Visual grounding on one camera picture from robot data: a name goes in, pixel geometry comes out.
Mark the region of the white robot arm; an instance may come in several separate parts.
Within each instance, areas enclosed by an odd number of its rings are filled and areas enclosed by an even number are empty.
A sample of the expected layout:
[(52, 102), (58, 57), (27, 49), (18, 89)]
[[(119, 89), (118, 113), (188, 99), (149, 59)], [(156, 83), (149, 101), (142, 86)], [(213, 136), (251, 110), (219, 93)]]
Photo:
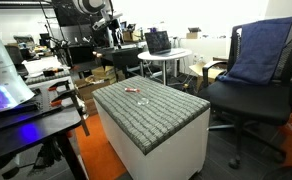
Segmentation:
[[(113, 10), (111, 0), (72, 0), (75, 8), (84, 14), (101, 13), (103, 19), (94, 28), (105, 25), (111, 19), (109, 12)], [(34, 93), (29, 89), (10, 58), (0, 39), (0, 112), (15, 108), (30, 100)]]

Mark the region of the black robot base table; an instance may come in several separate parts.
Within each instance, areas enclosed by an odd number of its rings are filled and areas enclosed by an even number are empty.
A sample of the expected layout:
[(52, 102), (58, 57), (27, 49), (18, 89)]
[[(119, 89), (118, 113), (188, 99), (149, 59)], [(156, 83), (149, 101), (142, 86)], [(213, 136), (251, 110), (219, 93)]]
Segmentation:
[(73, 176), (86, 180), (84, 169), (74, 152), (67, 133), (81, 125), (75, 108), (64, 110), (0, 130), (0, 158), (13, 156), (40, 143), (56, 139)]

